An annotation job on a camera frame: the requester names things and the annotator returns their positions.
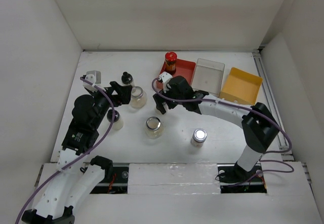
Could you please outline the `wide clear glass jar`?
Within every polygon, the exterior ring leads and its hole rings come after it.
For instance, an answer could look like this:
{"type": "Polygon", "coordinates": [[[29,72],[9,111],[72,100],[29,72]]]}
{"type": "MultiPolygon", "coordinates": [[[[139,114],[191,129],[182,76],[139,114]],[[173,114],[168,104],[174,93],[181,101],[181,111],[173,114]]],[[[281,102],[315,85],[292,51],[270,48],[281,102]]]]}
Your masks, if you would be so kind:
{"type": "Polygon", "coordinates": [[[130,105],[132,108],[142,108],[147,102],[146,92],[139,86],[134,86],[131,91],[130,105]]]}

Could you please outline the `black cap white bottle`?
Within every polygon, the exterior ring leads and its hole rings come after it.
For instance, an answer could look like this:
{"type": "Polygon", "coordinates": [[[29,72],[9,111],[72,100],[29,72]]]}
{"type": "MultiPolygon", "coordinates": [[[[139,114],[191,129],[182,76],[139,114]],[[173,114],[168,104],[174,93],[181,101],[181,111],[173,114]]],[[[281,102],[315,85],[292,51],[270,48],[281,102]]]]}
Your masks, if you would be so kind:
{"type": "Polygon", "coordinates": [[[118,111],[114,111],[114,117],[112,115],[113,111],[112,109],[109,109],[107,112],[107,119],[110,123],[113,123],[112,129],[113,130],[120,130],[124,126],[124,122],[122,120],[122,117],[118,111]]]}

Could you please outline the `red lid sauce jar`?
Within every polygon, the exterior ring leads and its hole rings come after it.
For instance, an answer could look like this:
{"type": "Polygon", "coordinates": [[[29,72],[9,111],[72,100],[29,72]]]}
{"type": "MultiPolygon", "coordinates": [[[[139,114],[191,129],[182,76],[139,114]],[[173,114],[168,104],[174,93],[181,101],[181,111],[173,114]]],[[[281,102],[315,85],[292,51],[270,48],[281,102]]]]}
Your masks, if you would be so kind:
{"type": "Polygon", "coordinates": [[[176,72],[176,62],[177,62],[177,54],[175,52],[167,52],[165,54],[165,71],[170,74],[174,74],[176,72]]]}

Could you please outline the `grey lid spice bottle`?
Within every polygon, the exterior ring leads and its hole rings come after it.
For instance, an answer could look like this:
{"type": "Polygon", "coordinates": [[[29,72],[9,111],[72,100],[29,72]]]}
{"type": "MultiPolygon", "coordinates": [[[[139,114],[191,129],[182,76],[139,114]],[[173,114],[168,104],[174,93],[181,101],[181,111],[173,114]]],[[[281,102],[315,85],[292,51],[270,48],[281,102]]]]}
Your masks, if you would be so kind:
{"type": "Polygon", "coordinates": [[[166,114],[166,110],[165,108],[155,108],[155,112],[158,114],[158,115],[165,115],[166,114]]]}

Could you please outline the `silver lid small jar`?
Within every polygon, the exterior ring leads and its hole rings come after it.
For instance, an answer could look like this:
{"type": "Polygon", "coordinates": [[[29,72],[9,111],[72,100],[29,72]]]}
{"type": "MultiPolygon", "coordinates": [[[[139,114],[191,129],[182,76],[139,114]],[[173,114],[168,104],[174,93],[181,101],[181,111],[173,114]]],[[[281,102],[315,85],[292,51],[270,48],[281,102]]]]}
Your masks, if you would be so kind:
{"type": "Polygon", "coordinates": [[[197,128],[194,130],[190,142],[194,147],[202,147],[206,139],[207,139],[206,130],[202,128],[197,128]]]}

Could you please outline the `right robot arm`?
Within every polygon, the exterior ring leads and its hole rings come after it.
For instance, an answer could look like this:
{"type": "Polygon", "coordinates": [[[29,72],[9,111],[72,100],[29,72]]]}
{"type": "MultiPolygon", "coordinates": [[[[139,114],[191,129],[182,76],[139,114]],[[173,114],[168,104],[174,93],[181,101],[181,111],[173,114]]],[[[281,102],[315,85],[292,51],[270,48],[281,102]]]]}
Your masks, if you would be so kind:
{"type": "Polygon", "coordinates": [[[173,77],[167,72],[154,81],[163,86],[153,96],[156,109],[161,114],[181,105],[187,111],[216,117],[242,129],[246,146],[241,156],[232,168],[219,173],[216,179],[227,184],[249,181],[256,173],[255,165],[279,133],[278,125],[266,105],[244,106],[226,102],[207,91],[194,90],[183,76],[173,77]]]}

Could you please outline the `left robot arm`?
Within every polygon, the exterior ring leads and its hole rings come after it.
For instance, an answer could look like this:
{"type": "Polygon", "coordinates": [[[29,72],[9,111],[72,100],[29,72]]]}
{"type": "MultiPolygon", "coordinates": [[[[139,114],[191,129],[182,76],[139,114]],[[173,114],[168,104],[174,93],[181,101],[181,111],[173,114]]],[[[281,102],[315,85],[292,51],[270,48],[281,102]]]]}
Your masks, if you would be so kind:
{"type": "Polygon", "coordinates": [[[112,178],[110,159],[95,156],[83,176],[80,168],[86,157],[108,135],[98,128],[110,111],[129,104],[132,86],[110,82],[109,87],[82,80],[87,94],[74,101],[72,120],[62,142],[57,170],[41,184],[22,207],[16,222],[74,223],[75,214],[85,197],[100,181],[112,178]]]}

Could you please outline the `black knob cap bottle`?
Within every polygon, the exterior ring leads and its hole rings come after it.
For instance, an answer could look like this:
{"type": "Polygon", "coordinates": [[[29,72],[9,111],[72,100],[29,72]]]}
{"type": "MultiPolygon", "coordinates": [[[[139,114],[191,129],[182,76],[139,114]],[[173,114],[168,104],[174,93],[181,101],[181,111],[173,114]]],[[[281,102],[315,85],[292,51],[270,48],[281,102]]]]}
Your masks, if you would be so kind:
{"type": "Polygon", "coordinates": [[[121,82],[123,85],[128,86],[131,85],[132,87],[134,87],[134,79],[132,77],[132,75],[128,72],[123,72],[122,76],[121,76],[121,82]]]}

